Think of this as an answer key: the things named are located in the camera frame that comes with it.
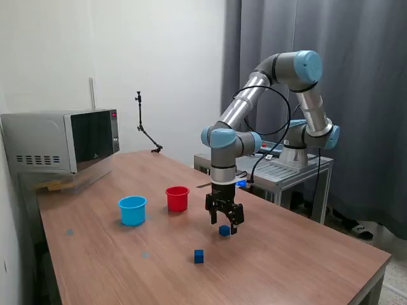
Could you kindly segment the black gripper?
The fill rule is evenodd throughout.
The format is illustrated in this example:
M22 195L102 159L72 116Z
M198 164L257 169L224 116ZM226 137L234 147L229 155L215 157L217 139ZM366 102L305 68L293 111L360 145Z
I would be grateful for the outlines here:
M230 221L230 234L237 233L237 226L244 222L244 208L242 204L234 203L234 184L211 183L211 193L206 194L205 209L209 212L210 223L217 223L217 211L226 214Z

